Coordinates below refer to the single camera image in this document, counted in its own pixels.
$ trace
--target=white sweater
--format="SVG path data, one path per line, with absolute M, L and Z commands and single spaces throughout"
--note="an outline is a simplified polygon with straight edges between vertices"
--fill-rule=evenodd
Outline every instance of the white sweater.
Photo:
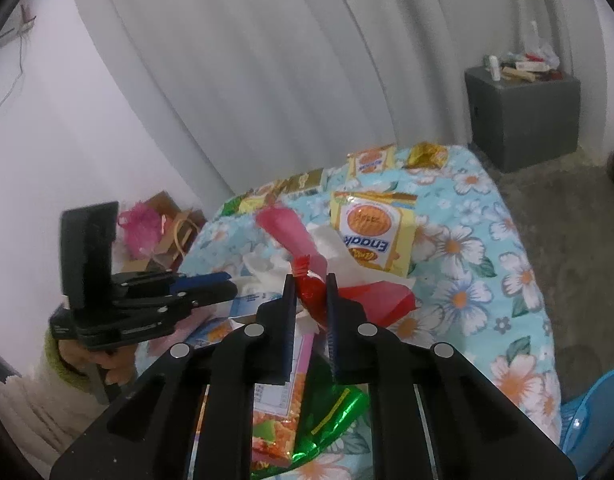
M 105 407 L 87 391 L 86 379 L 60 364 L 49 337 L 45 350 L 31 374 L 0 381 L 0 419 L 25 458 L 49 478 L 56 459 Z

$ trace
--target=concrete floor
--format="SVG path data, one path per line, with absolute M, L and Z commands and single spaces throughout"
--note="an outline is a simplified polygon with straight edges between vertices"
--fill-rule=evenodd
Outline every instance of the concrete floor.
M 614 368 L 614 186 L 580 150 L 507 174 L 475 152 L 527 249 L 552 322 L 563 400 L 572 399 Z

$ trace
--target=orange snack package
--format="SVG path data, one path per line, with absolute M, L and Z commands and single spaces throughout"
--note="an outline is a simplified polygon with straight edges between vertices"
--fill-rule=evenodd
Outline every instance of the orange snack package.
M 335 192 L 331 223 L 359 264 L 406 278 L 416 235 L 416 198 L 395 192 Z
M 223 330 L 225 325 L 221 324 L 220 327 Z M 224 337 L 229 332 L 231 330 L 221 335 Z M 279 467 L 291 465 L 312 344 L 312 334 L 296 334 L 292 374 L 284 386 L 256 384 L 251 440 L 252 462 L 264 462 Z M 201 407 L 196 427 L 197 435 L 201 431 L 207 398 L 205 396 Z
M 347 180 L 363 173 L 380 173 L 396 167 L 396 145 L 387 144 L 371 150 L 350 153 L 347 155 L 349 169 Z

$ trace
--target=bed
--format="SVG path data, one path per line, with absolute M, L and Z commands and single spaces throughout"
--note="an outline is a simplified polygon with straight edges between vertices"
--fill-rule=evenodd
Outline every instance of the bed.
M 560 387 L 551 324 L 514 222 L 494 182 L 465 147 L 449 147 L 442 170 L 397 168 L 346 183 L 347 167 L 327 172 L 323 192 L 287 202 L 304 224 L 329 223 L 330 193 L 374 186 L 414 193 L 417 235 L 410 277 L 417 309 L 390 327 L 421 346 L 447 341 L 485 374 L 555 443 Z M 249 274 L 245 254 L 279 251 L 252 215 L 214 218 L 180 267 L 187 274 Z M 360 417 L 326 453 L 283 480 L 370 479 L 371 430 Z

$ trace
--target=candy wrapper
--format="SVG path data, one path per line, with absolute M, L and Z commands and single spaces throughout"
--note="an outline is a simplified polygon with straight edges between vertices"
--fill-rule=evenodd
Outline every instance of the candy wrapper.
M 261 480 L 296 469 L 315 459 L 369 407 L 369 396 L 356 386 L 334 383 L 327 362 L 314 353 L 309 362 L 301 417 L 293 448 L 292 464 L 280 468 L 252 463 L 252 480 Z
M 395 144 L 387 144 L 386 146 L 372 148 L 371 150 L 350 153 L 347 155 L 349 160 L 347 180 L 356 178 L 359 174 L 380 173 L 381 171 L 395 168 L 395 155 Z
M 274 180 L 274 182 L 260 186 L 242 199 L 238 206 L 238 213 L 253 213 L 263 206 L 273 204 L 284 187 L 284 180 Z
M 416 198 L 395 192 L 334 192 L 331 224 L 359 264 L 406 278 L 416 235 Z
M 409 152 L 407 162 L 404 165 L 406 170 L 425 168 L 428 170 L 442 170 L 447 163 L 449 152 L 447 147 L 431 142 L 419 142 Z
M 282 195 L 287 200 L 296 200 L 302 196 L 321 193 L 325 189 L 325 184 L 327 184 L 327 172 L 322 168 L 300 173 L 286 180 Z

